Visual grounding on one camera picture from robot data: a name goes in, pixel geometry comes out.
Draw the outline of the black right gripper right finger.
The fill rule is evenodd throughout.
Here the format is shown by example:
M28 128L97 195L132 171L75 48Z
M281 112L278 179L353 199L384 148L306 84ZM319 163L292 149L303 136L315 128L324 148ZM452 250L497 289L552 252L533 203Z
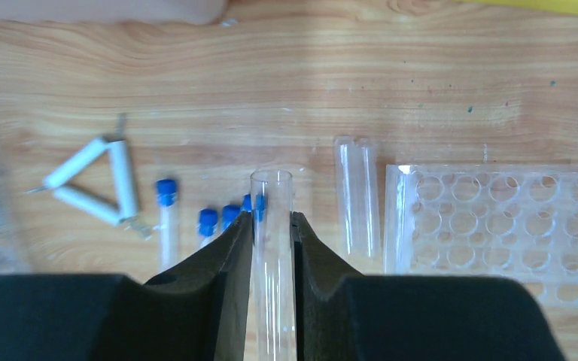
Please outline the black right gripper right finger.
M509 278L364 275L291 216L300 360L563 360Z

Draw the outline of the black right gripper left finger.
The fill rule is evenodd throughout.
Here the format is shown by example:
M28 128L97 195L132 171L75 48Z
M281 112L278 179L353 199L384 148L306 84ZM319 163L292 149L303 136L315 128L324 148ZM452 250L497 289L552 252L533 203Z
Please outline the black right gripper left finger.
M241 360L252 216L140 284L121 274L0 275L0 360Z

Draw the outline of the clear glass test tube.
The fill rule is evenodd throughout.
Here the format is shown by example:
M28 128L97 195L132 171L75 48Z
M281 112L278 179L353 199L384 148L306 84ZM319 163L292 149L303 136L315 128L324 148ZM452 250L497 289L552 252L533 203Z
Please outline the clear glass test tube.
M276 169L255 171L251 175L251 198L257 194L263 194L266 200L264 220L257 222L252 214L258 357L295 360L292 174Z

